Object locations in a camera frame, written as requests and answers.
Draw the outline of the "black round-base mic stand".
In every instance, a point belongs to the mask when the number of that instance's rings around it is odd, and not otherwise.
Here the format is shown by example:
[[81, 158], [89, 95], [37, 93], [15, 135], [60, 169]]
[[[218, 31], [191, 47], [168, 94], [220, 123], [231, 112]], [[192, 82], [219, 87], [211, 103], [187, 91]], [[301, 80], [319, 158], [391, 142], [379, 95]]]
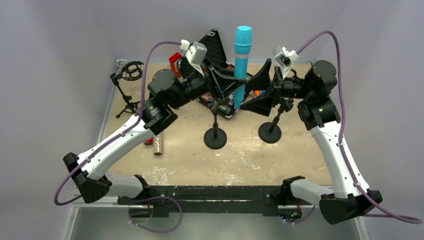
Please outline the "black round-base mic stand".
[[213, 114], [214, 122], [212, 124], [212, 128], [208, 129], [204, 136], [203, 141], [205, 145], [213, 150], [218, 150], [223, 148], [227, 143], [227, 135], [226, 132], [219, 128], [218, 124], [218, 110], [220, 106], [226, 106], [229, 103], [229, 99], [223, 100], [208, 100], [208, 108]]

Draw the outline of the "blue microphone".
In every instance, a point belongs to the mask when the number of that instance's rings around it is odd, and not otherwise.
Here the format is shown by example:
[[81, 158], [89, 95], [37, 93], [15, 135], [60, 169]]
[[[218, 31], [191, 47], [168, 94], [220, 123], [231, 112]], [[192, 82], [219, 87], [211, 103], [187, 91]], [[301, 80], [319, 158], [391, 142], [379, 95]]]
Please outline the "blue microphone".
[[[253, 29], [248, 25], [240, 25], [236, 28], [234, 36], [234, 77], [246, 80], [249, 54], [253, 43]], [[234, 93], [234, 108], [239, 110], [244, 100], [245, 84], [243, 83]]]

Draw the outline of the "silver glitter microphone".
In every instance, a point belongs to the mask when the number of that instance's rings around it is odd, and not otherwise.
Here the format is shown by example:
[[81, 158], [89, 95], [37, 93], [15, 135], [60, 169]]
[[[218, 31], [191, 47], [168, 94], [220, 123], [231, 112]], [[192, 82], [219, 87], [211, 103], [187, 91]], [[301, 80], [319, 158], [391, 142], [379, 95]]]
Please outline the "silver glitter microphone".
[[161, 132], [153, 137], [153, 154], [160, 156], [164, 153], [164, 133]]

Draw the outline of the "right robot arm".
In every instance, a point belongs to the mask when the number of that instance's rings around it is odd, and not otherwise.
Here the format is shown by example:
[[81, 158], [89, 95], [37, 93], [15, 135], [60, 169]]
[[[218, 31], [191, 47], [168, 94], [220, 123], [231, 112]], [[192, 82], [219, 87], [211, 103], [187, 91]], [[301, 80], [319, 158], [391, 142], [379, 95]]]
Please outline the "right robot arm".
[[247, 91], [263, 90], [264, 94], [243, 103], [240, 108], [269, 116], [275, 105], [291, 107], [293, 99], [299, 99], [298, 115], [317, 143], [333, 184], [327, 188], [303, 176], [287, 178], [277, 199], [283, 204], [304, 200], [318, 207], [331, 225], [369, 213], [373, 202], [381, 203], [383, 198], [378, 190], [370, 189], [344, 142], [342, 120], [330, 98], [338, 82], [335, 66], [327, 60], [318, 60], [304, 78], [284, 77], [278, 66], [270, 78], [270, 68], [271, 62], [267, 60], [259, 72], [246, 81]]

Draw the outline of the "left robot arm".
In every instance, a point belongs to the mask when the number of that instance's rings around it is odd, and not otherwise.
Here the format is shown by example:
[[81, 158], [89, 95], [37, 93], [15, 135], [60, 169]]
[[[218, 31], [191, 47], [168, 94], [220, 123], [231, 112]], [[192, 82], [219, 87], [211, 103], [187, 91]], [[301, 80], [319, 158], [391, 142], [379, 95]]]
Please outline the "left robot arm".
[[85, 203], [112, 195], [137, 199], [150, 190], [140, 176], [122, 176], [109, 169], [144, 141], [168, 128], [178, 116], [173, 112], [210, 92], [224, 100], [245, 84], [228, 69], [210, 65], [204, 74], [181, 82], [170, 69], [161, 69], [148, 84], [149, 99], [141, 102], [139, 113], [98, 145], [80, 154], [68, 153], [63, 161]]

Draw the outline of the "black poker chip case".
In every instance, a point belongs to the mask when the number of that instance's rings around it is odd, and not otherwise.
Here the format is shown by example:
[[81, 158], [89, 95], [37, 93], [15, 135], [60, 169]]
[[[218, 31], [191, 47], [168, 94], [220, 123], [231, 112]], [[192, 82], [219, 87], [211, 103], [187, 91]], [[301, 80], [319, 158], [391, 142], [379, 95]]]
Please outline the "black poker chip case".
[[[199, 40], [199, 42], [207, 48], [204, 61], [208, 62], [209, 65], [212, 64], [221, 73], [223, 73], [224, 70], [234, 70], [235, 66], [227, 62], [227, 56], [218, 29], [211, 29]], [[171, 66], [179, 70], [183, 79], [193, 77], [196, 72], [184, 56], [181, 56], [175, 63], [172, 63]], [[231, 119], [237, 112], [234, 107], [235, 102], [233, 96], [233, 94], [229, 95], [229, 103], [218, 108], [218, 114], [227, 120]]]

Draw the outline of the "red toy block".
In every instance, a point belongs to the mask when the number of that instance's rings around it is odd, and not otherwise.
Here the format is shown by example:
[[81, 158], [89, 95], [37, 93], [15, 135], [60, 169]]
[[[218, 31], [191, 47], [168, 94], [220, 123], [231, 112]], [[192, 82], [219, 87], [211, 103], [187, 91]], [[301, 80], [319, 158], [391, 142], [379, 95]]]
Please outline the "red toy block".
[[169, 57], [169, 65], [171, 71], [176, 75], [177, 78], [181, 78], [182, 74], [179, 68], [179, 61], [182, 58], [182, 55], [179, 52], [174, 53]]

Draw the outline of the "red microphone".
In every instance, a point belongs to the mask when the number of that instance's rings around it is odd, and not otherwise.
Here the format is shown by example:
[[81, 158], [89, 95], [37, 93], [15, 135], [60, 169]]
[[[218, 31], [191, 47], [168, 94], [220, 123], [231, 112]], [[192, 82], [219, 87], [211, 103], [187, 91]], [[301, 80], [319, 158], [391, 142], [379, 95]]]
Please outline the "red microphone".
[[153, 140], [154, 140], [153, 138], [147, 139], [143, 142], [143, 144], [146, 146], [150, 146], [153, 144]]

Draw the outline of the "tripod stand with shock mount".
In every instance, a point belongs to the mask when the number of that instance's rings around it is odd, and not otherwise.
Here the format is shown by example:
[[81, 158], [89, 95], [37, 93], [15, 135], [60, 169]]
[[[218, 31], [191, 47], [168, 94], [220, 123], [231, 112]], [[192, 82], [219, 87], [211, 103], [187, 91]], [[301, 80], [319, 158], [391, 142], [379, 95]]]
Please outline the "tripod stand with shock mount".
[[141, 80], [143, 76], [144, 63], [139, 60], [126, 61], [118, 60], [117, 70], [111, 73], [109, 78], [112, 84], [116, 87], [120, 93], [123, 102], [125, 103], [124, 108], [115, 116], [117, 119], [122, 114], [136, 114], [139, 111], [140, 97], [136, 98], [135, 90], [138, 87], [138, 80]]

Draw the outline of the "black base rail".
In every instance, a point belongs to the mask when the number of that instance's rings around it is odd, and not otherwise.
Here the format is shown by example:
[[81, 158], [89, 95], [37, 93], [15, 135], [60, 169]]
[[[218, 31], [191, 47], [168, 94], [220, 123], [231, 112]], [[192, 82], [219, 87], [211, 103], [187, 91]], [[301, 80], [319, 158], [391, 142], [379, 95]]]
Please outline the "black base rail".
[[152, 185], [134, 200], [120, 196], [118, 205], [144, 206], [155, 218], [171, 213], [261, 214], [296, 221], [306, 215], [304, 200], [283, 199], [280, 185]]

